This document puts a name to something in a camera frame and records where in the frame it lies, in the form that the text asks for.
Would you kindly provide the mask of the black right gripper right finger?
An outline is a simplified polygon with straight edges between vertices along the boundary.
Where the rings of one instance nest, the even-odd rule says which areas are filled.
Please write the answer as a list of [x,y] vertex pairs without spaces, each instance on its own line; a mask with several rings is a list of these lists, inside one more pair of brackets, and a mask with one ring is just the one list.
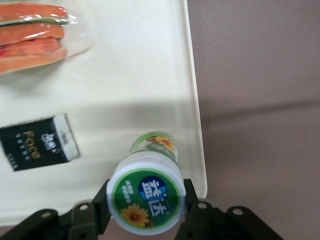
[[176,240],[225,240],[226,214],[207,200],[197,197],[191,179],[183,180],[185,197],[185,221],[180,225]]

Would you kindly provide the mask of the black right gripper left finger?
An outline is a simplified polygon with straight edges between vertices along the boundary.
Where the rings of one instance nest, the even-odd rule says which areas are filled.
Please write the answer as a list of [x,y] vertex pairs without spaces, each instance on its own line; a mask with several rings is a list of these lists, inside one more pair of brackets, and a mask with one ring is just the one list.
[[103,235],[111,219],[107,203],[107,180],[92,200],[79,202],[71,211],[71,237]]

